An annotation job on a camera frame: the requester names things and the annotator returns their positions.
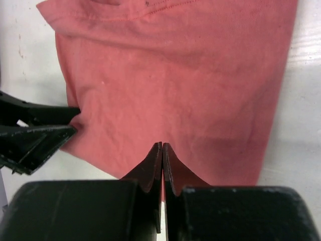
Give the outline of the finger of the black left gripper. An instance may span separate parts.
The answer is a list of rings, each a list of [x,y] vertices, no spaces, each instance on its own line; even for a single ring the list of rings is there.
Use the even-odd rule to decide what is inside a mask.
[[[1,92],[3,126],[17,126],[19,120],[29,126],[68,125],[79,113],[80,109],[77,107],[35,104]]]
[[[32,175],[75,134],[72,126],[1,126],[1,168]]]

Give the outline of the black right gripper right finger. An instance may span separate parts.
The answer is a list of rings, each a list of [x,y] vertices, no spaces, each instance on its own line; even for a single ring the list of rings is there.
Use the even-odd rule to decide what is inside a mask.
[[[163,146],[167,240],[320,240],[301,196],[282,186],[211,186]]]

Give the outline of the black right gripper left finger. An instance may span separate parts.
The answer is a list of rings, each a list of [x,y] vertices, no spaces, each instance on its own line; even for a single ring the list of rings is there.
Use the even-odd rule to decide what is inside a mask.
[[[1,240],[156,240],[162,143],[119,180],[24,184],[1,221]]]

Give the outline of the salmon pink t shirt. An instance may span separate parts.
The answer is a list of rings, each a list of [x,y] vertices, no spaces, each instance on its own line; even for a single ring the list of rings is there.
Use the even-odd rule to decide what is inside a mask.
[[[216,186],[259,179],[297,1],[43,1],[67,101],[63,150],[121,178],[154,143]]]

